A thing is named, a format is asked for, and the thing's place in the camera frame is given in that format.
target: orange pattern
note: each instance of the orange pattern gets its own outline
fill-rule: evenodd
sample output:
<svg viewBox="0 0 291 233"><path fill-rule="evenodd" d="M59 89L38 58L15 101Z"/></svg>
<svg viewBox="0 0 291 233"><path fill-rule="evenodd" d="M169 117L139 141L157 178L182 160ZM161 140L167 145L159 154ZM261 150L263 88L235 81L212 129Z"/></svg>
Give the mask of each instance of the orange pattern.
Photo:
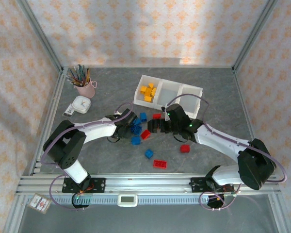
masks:
<svg viewBox="0 0 291 233"><path fill-rule="evenodd" d="M58 72L14 0L0 0L0 232Z"/></svg>
<svg viewBox="0 0 291 233"><path fill-rule="evenodd" d="M63 66L232 66L266 2L29 0Z"/></svg>
<svg viewBox="0 0 291 233"><path fill-rule="evenodd" d="M288 172L291 217L291 0L278 1L237 76L255 135Z"/></svg>

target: red lego brick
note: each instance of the red lego brick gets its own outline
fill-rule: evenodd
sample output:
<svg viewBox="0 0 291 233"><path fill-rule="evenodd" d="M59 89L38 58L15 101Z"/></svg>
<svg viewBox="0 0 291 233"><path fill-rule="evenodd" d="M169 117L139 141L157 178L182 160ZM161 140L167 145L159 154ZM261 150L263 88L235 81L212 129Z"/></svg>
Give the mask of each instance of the red lego brick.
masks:
<svg viewBox="0 0 291 233"><path fill-rule="evenodd" d="M182 153L189 153L190 152L190 145L181 145L180 151Z"/></svg>
<svg viewBox="0 0 291 233"><path fill-rule="evenodd" d="M162 116L161 113L153 114L153 119L160 119Z"/></svg>
<svg viewBox="0 0 291 233"><path fill-rule="evenodd" d="M153 167L166 169L167 168L167 162L163 161L163 160L154 160Z"/></svg>
<svg viewBox="0 0 291 233"><path fill-rule="evenodd" d="M142 137L143 140L147 139L150 137L151 132L149 130L145 130L140 136Z"/></svg>

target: white wall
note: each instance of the white wall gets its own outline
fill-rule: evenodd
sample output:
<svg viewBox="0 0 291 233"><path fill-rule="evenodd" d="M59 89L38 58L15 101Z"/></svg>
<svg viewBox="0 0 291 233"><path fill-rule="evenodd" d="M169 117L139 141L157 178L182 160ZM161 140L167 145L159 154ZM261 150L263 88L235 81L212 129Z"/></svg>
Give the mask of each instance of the white wall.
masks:
<svg viewBox="0 0 291 233"><path fill-rule="evenodd" d="M237 76L256 136L288 172L291 217L291 0L278 1Z"/></svg>
<svg viewBox="0 0 291 233"><path fill-rule="evenodd" d="M0 232L58 72L15 0L0 0Z"/></svg>

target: gray table surface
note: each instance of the gray table surface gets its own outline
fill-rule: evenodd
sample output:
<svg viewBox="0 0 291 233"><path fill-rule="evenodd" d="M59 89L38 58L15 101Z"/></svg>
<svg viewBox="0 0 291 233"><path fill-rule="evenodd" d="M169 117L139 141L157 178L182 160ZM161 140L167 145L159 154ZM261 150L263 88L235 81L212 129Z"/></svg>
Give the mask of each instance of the gray table surface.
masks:
<svg viewBox="0 0 291 233"><path fill-rule="evenodd" d="M96 205L67 211L51 205L44 215L26 206L20 233L277 233L267 195L238 195L225 210L197 205Z"/></svg>
<svg viewBox="0 0 291 233"><path fill-rule="evenodd" d="M209 101L210 108L205 117L214 128L235 137L250 139L237 86L229 68L93 68L91 79L97 81L92 106L86 114L74 113L70 118L63 112L78 95L73 85L65 82L52 131L65 119L73 123L85 123L111 115L123 102L133 101L134 92L141 76L149 75L203 88L203 97ZM201 108L197 118L205 109ZM134 113L146 112L148 120L158 110L134 105ZM89 173L158 173L179 172L206 174L215 165L235 164L226 155L204 145L189 143L190 153L180 153L181 143L171 134L153 133L138 146L130 139L122 139L111 144L106 138L86 143L79 155L79 161ZM147 149L154 151L151 160L145 158ZM167 161L167 169L153 168L153 160ZM41 172L61 173L53 166L41 167Z"/></svg>

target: blue lego brick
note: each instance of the blue lego brick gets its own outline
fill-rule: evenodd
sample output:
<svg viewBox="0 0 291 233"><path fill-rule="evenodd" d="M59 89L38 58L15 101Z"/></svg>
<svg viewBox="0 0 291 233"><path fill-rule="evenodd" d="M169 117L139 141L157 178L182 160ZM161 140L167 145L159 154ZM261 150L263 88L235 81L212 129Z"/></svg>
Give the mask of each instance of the blue lego brick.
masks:
<svg viewBox="0 0 291 233"><path fill-rule="evenodd" d="M142 131L142 127L141 126L135 126L135 129L134 129L133 133L135 135L140 135L141 131Z"/></svg>
<svg viewBox="0 0 291 233"><path fill-rule="evenodd" d="M140 113L141 122L146 122L146 113Z"/></svg>
<svg viewBox="0 0 291 233"><path fill-rule="evenodd" d="M140 124L141 124L141 120L140 120L139 118L137 118L137 119L135 119L135 120L133 121L133 124L134 124L134 126L136 126L136 125L140 125Z"/></svg>
<svg viewBox="0 0 291 233"><path fill-rule="evenodd" d="M153 151L151 151L150 149L147 149L145 152L145 157L148 159L151 159L153 157Z"/></svg>
<svg viewBox="0 0 291 233"><path fill-rule="evenodd" d="M133 133L134 130L135 130L135 128L136 128L136 126L132 126L132 127L130 128L130 131Z"/></svg>
<svg viewBox="0 0 291 233"><path fill-rule="evenodd" d="M138 136L136 136L136 137L132 137L131 138L131 143L133 144L133 145L139 145L140 144L140 137L138 137Z"/></svg>

